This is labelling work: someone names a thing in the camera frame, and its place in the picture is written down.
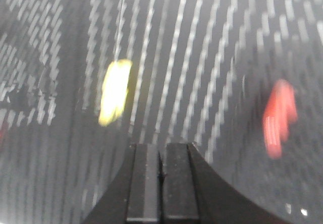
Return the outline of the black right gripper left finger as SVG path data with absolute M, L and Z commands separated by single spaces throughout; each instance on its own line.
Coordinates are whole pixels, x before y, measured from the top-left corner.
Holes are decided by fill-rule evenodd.
M 159 153 L 131 144 L 114 180 L 83 223 L 159 223 Z

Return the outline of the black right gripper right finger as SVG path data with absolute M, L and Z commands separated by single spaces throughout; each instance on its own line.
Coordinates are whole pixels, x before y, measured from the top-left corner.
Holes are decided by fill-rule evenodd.
M 285 223 L 221 178 L 191 143 L 169 143 L 163 168 L 164 223 Z

